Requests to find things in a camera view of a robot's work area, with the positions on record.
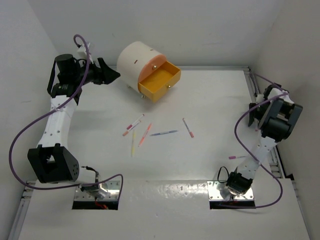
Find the blue ballpoint pen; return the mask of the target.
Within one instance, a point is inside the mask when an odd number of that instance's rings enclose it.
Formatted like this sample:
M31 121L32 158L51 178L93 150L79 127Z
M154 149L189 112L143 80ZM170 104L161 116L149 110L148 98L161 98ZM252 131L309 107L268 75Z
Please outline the blue ballpoint pen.
M153 134L150 134L150 136L151 137L162 136L162 135L173 134L173 133L177 133L177 132L178 132L178 130L169 130L169 131L164 131L164 132L153 133Z

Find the orange thin pen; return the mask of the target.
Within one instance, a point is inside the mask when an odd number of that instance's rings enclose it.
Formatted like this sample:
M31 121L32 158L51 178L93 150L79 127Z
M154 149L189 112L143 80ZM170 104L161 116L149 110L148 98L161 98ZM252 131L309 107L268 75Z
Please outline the orange thin pen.
M140 147L140 146L143 144L143 142L144 142L144 140L145 140L148 132L150 131L150 129L151 129L151 127L152 127L152 125L153 125L152 122L148 125L147 129L145 130L145 132L144 132L144 134L143 134L143 136L142 136L142 138L141 138L141 140L140 140L140 142L139 142L139 144L138 144L138 147Z

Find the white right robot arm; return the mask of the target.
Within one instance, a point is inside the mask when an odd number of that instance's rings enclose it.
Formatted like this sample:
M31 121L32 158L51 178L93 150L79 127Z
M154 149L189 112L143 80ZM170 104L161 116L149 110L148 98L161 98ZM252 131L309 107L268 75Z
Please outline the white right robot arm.
M226 187L233 195L243 195L251 187L256 171L271 149L292 133L303 107L294 103L289 92L278 84L269 85L256 102L249 105L249 123L258 123L257 143L248 156L229 174Z

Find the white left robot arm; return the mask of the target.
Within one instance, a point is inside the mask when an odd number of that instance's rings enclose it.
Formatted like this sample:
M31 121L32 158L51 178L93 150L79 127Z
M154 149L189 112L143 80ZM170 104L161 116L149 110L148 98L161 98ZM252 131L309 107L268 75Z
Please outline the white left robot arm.
M100 183L99 172L80 166L68 150L68 135L72 116L79 104L81 81L85 84L110 84L121 75L107 66L103 58L98 63L81 65L72 54L61 54L54 59L47 91L53 111L36 148L28 150L27 158L38 180L43 184L73 182L81 184L81 191L102 199L108 194L107 184Z

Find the yellow thin pen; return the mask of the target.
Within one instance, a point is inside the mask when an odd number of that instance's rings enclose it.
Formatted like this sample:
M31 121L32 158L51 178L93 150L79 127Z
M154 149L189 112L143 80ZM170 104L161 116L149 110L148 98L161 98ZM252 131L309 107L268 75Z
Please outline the yellow thin pen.
M131 140L131 153L130 156L133 158L135 155L135 141L136 141L136 130L134 129L132 132L132 140Z

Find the peach cap white marker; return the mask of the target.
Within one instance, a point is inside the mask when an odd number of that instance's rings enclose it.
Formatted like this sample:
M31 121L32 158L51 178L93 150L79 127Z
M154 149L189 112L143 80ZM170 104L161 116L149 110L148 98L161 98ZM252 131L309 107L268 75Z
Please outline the peach cap white marker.
M140 124L141 123L141 120L138 120L136 123L134 123L128 130L126 130L123 134L122 134L122 136L124 137L124 136L126 136L130 131L132 131L132 129L134 129L138 124Z

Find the magenta cap white marker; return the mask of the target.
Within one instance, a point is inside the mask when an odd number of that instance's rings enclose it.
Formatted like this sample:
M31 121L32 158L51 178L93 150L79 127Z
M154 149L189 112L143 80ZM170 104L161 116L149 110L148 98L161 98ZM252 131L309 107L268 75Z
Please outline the magenta cap white marker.
M129 130L131 129L141 118L143 118L145 114L141 114L133 123L131 123L126 129Z

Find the white round drawer cabinet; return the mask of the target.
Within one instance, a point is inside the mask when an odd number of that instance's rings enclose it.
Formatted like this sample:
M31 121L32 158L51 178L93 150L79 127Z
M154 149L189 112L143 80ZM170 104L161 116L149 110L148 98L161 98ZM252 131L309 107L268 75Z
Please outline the white round drawer cabinet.
M131 43L120 53L116 70L123 82L153 103L181 79L180 68L141 41Z

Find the salmon cap white marker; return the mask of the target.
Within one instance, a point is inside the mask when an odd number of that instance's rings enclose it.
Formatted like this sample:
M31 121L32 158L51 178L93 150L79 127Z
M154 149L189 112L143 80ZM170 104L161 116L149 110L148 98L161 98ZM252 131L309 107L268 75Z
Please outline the salmon cap white marker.
M194 134L193 134L193 132L190 130L190 128L189 128L189 126L188 126L188 124L187 124L187 122L186 122L186 119L183 118L182 121L183 121L183 123L184 123L184 125L185 125L185 127L186 127L186 129L187 129L187 131L188 131L188 133L189 133L189 135L190 135L190 137L191 137L191 138L194 138Z

